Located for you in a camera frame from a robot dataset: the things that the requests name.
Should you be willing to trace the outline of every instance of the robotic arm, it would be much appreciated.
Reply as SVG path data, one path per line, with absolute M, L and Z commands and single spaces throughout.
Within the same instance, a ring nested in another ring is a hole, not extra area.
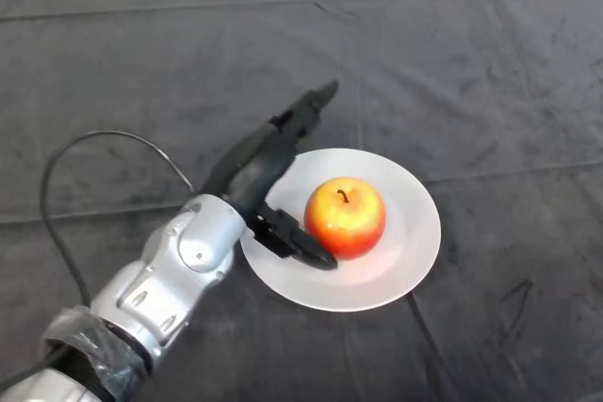
M 336 268 L 333 256 L 295 218 L 265 202 L 295 160 L 298 141 L 316 127 L 336 92 L 336 82 L 308 91 L 224 155 L 202 195 L 151 234 L 140 259 L 124 267 L 90 309 L 76 307 L 55 318 L 44 339 L 66 349 L 61 358 L 1 400 L 131 400 L 187 326 L 204 292 L 226 276 L 247 228 L 282 258 Z

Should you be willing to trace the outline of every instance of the silver robot arm segment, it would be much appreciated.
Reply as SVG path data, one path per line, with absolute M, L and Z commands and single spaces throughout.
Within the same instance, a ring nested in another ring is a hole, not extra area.
M 226 201 L 213 195 L 191 200 L 151 234 L 141 259 L 120 270 L 90 310 L 78 307 L 61 314 L 45 334 L 52 344 L 72 347 L 78 360 L 88 359 L 96 374 L 93 384 L 79 368 L 66 365 L 44 369 L 0 400 L 130 400 L 188 324 L 204 292 L 226 276 L 245 230 L 245 221 Z M 111 359 L 98 353 L 107 349 L 117 351 Z M 125 362 L 124 368 L 116 367 Z M 119 373 L 132 378 L 115 378 Z

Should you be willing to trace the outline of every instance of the dark gray cloth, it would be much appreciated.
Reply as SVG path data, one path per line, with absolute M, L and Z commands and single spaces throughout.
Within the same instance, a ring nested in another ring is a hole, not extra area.
M 603 0 L 0 0 L 0 375 L 77 302 L 38 221 L 55 147 L 126 129 L 198 185 L 338 78 L 313 146 L 425 183 L 443 226 L 432 272 L 411 297 L 328 314 L 239 256 L 140 400 L 603 400 L 602 30 Z M 70 152 L 52 205 L 97 291 L 186 195 L 107 138 Z

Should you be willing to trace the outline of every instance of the apple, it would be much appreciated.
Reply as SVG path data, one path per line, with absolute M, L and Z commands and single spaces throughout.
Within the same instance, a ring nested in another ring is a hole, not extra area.
M 385 229 L 385 205 L 379 192 L 357 178 L 335 178 L 310 196 L 303 215 L 305 230 L 339 259 L 371 250 Z

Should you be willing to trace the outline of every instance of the apple stem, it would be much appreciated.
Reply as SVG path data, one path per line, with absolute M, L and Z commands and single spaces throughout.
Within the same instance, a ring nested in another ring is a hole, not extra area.
M 350 201 L 348 200 L 348 195 L 346 195 L 346 192 L 344 192 L 343 190 L 339 189 L 339 190 L 337 190 L 337 193 L 340 193 L 340 194 L 342 194 L 342 195 L 343 195 L 343 201 L 345 201 L 345 202 L 350 202 Z

